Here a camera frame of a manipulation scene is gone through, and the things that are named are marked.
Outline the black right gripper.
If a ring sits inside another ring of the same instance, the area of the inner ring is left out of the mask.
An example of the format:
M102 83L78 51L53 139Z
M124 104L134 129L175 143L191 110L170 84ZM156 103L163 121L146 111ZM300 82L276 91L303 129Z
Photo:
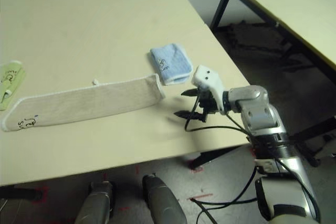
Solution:
M174 112L174 115L184 118L186 120L199 120L206 122L208 114L215 114L218 112L217 103L209 90L189 89L181 93L181 96L197 97L197 106L202 109L202 113L180 110Z

